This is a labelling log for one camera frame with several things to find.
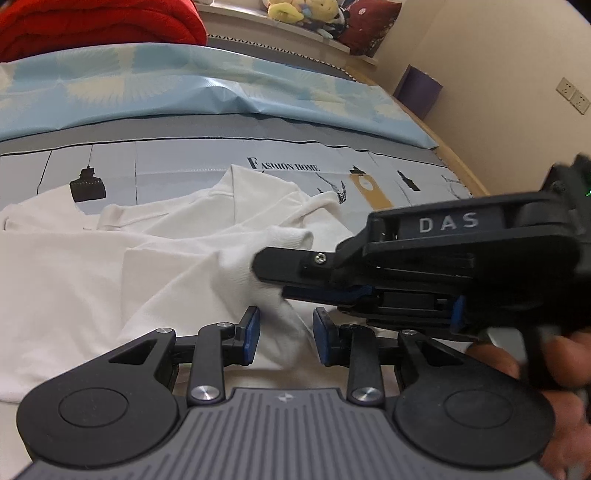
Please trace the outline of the dark red cushion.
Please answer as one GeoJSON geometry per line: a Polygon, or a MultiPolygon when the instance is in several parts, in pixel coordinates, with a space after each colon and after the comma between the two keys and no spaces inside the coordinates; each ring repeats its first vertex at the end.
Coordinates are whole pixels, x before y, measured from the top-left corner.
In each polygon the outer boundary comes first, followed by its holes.
{"type": "Polygon", "coordinates": [[[353,56],[373,57],[397,21],[403,3],[389,0],[345,1],[346,29],[338,41],[353,56]]]}

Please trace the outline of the red folded blanket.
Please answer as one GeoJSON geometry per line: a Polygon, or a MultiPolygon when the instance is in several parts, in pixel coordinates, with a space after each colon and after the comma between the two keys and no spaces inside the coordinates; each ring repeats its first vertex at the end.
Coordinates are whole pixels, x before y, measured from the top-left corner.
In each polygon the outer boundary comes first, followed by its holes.
{"type": "Polygon", "coordinates": [[[191,1],[3,1],[1,60],[74,48],[172,43],[204,46],[207,32],[191,1]]]}

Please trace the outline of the light blue patterned sheet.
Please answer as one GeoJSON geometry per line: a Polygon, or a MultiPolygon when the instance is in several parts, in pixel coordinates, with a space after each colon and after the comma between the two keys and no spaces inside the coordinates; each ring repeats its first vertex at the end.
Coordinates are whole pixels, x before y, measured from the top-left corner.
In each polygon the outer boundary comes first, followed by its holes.
{"type": "Polygon", "coordinates": [[[53,52],[1,66],[4,140],[116,119],[260,114],[434,149],[380,87],[239,53],[180,44],[53,52]]]}

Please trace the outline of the wall power socket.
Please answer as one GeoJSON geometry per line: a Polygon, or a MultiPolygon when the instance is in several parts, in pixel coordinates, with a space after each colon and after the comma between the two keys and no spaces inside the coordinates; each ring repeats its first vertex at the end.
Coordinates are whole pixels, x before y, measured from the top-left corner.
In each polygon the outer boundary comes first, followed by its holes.
{"type": "Polygon", "coordinates": [[[556,91],[566,99],[581,115],[585,115],[590,107],[590,100],[568,79],[562,78],[556,91]]]}

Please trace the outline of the white small garment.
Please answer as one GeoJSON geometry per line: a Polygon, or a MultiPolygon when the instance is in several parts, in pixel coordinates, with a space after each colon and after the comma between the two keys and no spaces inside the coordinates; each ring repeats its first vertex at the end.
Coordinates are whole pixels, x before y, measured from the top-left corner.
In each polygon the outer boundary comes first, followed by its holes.
{"type": "Polygon", "coordinates": [[[311,306],[250,264],[267,246],[329,251],[349,236],[332,192],[232,166],[189,195],[83,213],[60,187],[1,213],[1,397],[26,393],[160,327],[193,335],[262,314],[256,360],[233,386],[339,386],[311,338],[311,306]]]}

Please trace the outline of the purple box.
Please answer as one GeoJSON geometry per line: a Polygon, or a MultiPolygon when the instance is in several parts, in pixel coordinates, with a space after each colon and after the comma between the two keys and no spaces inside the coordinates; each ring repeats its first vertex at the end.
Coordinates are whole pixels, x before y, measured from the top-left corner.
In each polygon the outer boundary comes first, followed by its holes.
{"type": "Polygon", "coordinates": [[[394,97],[418,118],[424,120],[442,90],[443,85],[436,79],[409,65],[394,89],[394,97]]]}

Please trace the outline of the printed deer bed sheet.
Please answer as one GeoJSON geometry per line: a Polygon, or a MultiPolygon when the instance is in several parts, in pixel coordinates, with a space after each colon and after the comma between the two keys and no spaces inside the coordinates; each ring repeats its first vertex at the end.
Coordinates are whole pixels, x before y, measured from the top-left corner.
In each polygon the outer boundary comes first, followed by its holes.
{"type": "Polygon", "coordinates": [[[86,213],[139,205],[217,183],[238,165],[294,182],[308,195],[338,195],[349,222],[372,209],[466,199],[471,193],[434,152],[396,146],[394,154],[253,139],[160,139],[87,144],[1,157],[1,204],[18,203],[76,179],[85,167],[106,187],[86,213]]]}

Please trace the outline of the yellow plush toys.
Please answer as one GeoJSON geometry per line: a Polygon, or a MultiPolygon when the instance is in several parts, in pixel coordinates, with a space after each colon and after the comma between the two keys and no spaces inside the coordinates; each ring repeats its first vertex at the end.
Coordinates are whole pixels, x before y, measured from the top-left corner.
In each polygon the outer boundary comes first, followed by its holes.
{"type": "Polygon", "coordinates": [[[263,6],[273,21],[300,26],[327,39],[337,39],[349,26],[348,12],[337,0],[269,0],[263,6]]]}

